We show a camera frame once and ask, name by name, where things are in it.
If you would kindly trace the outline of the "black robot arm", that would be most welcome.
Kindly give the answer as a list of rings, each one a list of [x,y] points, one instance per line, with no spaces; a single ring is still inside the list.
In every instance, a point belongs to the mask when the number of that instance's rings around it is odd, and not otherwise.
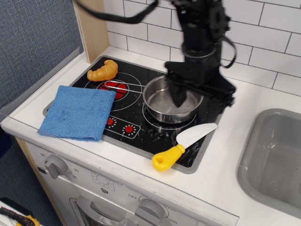
[[[220,0],[174,0],[183,32],[184,62],[166,62],[166,81],[176,106],[192,90],[212,99],[222,107],[232,106],[235,87],[220,74],[222,42],[230,18]]]

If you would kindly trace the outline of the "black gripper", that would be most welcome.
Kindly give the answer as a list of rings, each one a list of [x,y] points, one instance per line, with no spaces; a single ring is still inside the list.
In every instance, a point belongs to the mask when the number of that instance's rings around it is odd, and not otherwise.
[[[221,105],[232,106],[236,88],[220,73],[220,58],[186,58],[185,62],[166,62],[166,79],[176,107],[186,100],[187,90],[217,99]]]

